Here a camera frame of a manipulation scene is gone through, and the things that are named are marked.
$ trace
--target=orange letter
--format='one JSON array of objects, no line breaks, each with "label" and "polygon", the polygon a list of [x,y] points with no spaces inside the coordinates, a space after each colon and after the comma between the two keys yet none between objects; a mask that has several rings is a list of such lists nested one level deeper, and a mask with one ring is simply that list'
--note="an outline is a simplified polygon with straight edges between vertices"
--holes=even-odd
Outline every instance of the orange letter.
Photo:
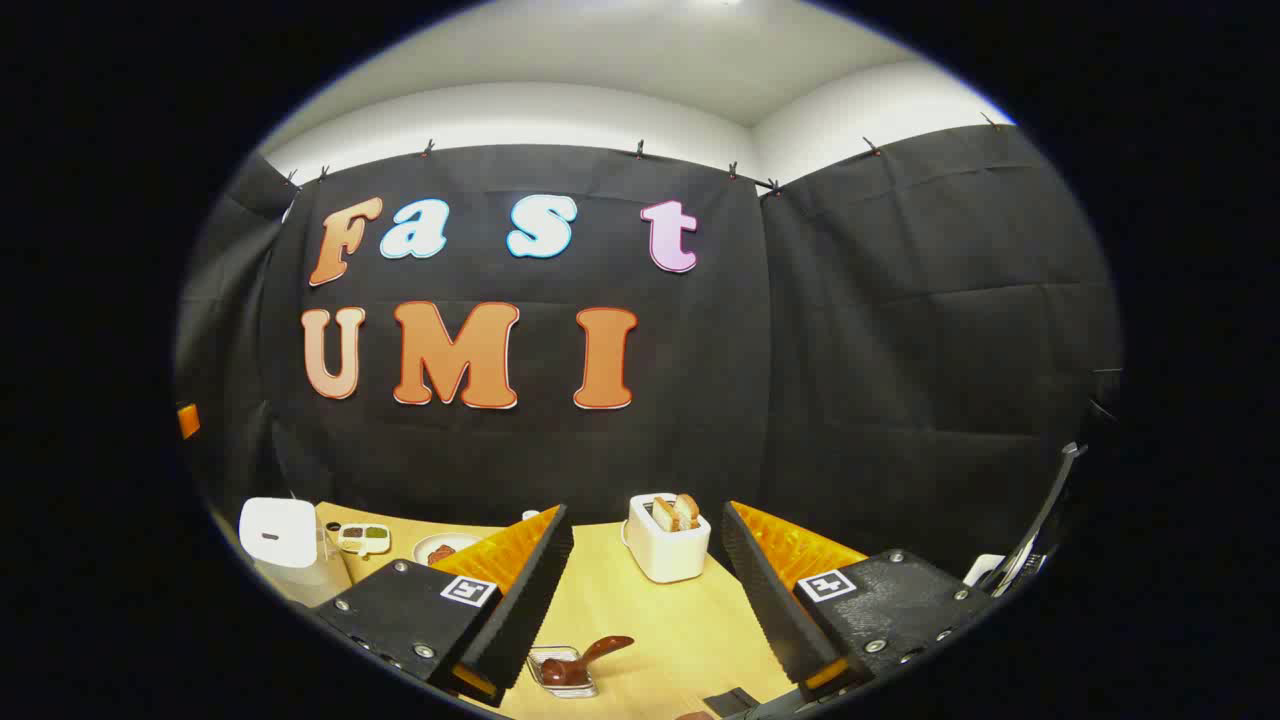
[{"label": "orange letter", "polygon": [[362,307],[343,307],[338,310],[338,327],[342,328],[342,372],[334,377],[324,365],[324,329],[329,327],[328,310],[307,310],[302,314],[302,351],[307,361],[307,379],[311,387],[325,397],[342,400],[356,392],[360,379],[360,325],[365,324]]},{"label": "orange letter", "polygon": [[383,199],[370,197],[324,219],[324,242],[320,243],[316,269],[311,273],[311,287],[335,281],[347,272],[342,251],[346,249],[347,255],[356,252],[365,237],[365,220],[376,220],[381,211]]},{"label": "orange letter", "polygon": [[627,333],[636,316],[617,307],[589,307],[577,314],[586,331],[586,368],[573,405],[582,410],[617,410],[631,405],[631,391],[622,384],[622,361]]},{"label": "orange letter", "polygon": [[507,340],[511,327],[520,319],[520,310],[506,302],[481,302],[471,310],[458,331],[458,340],[449,340],[444,319],[433,302],[404,302],[396,309],[396,319],[404,328],[401,355],[401,384],[392,395],[406,405],[426,405],[431,391],[422,382],[422,368],[445,405],[467,373],[462,404],[467,407],[507,410],[516,406],[516,392],[507,384]]}]

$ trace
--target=white plate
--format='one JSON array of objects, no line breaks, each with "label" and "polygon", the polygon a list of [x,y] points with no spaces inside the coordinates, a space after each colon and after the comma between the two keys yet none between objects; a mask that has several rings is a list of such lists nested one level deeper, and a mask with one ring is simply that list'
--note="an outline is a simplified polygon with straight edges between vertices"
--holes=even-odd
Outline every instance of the white plate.
[{"label": "white plate", "polygon": [[480,538],[466,533],[440,533],[438,536],[429,536],[417,541],[417,544],[413,546],[413,562],[426,565],[426,559],[430,557],[433,552],[439,550],[442,544],[447,544],[453,550],[462,550],[477,542],[480,542]]}]

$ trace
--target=small glass dish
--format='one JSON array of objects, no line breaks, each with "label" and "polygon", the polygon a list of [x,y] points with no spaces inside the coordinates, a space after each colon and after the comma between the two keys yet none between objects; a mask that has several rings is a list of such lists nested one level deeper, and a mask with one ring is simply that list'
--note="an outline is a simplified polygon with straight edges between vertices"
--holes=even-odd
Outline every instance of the small glass dish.
[{"label": "small glass dish", "polygon": [[525,660],[529,665],[529,674],[534,676],[534,682],[538,687],[545,689],[556,697],[595,697],[598,691],[595,689],[595,680],[591,679],[591,670],[586,671],[586,684],[585,685],[544,685],[543,684],[543,661],[549,659],[557,660],[577,660],[580,656],[577,650],[567,644],[553,644],[553,646],[540,646],[529,648],[529,657]]}]

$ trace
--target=white toaster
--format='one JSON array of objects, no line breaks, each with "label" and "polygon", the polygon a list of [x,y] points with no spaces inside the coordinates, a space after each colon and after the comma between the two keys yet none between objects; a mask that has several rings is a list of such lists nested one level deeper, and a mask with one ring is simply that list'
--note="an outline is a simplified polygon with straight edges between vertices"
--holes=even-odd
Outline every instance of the white toaster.
[{"label": "white toaster", "polygon": [[668,533],[653,519],[654,497],[676,501],[673,492],[632,497],[627,521],[622,527],[622,542],[631,548],[631,555],[645,577],[655,583],[675,583],[701,575],[712,524],[699,515],[696,528]]}]

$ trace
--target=spoon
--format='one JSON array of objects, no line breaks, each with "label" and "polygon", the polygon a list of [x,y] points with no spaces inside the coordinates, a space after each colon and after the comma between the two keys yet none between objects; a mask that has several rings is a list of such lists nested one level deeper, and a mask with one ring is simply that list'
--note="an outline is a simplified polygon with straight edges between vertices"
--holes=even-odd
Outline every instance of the spoon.
[{"label": "spoon", "polygon": [[599,660],[616,650],[622,650],[634,642],[636,642],[635,638],[628,638],[626,635],[608,635],[591,643],[591,647],[586,648],[582,657],[579,657],[577,660],[557,660],[554,657],[549,657],[543,661],[543,684],[562,687],[585,685],[586,666],[590,662]]}]

